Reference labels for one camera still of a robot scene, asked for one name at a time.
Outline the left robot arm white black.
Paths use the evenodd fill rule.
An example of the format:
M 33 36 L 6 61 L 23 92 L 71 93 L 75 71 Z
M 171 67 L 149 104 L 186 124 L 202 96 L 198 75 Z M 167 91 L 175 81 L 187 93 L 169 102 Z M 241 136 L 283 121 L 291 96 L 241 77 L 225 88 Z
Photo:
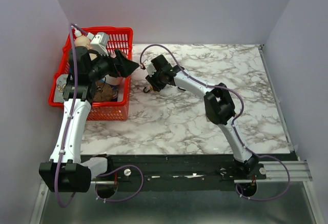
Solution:
M 120 50 L 114 52 L 112 57 L 78 46 L 68 53 L 71 72 L 64 88 L 63 121 L 49 161 L 39 165 L 39 174 L 52 192 L 87 192 L 95 177 L 109 180 L 113 176 L 114 169 L 105 156 L 82 162 L 80 154 L 97 81 L 107 75 L 126 78 L 139 67 Z

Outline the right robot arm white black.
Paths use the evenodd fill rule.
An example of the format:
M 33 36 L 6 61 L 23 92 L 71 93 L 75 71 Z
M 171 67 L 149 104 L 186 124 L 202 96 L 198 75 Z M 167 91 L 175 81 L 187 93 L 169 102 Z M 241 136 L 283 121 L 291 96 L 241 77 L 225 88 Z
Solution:
M 250 151 L 240 132 L 236 122 L 235 104 L 225 84 L 215 86 L 203 82 L 179 65 L 171 66 L 163 55 L 152 59 L 145 69 L 148 73 L 146 80 L 154 91 L 159 92 L 171 85 L 203 99 L 207 119 L 220 128 L 232 149 L 236 174 L 243 179 L 253 175 L 258 159 Z

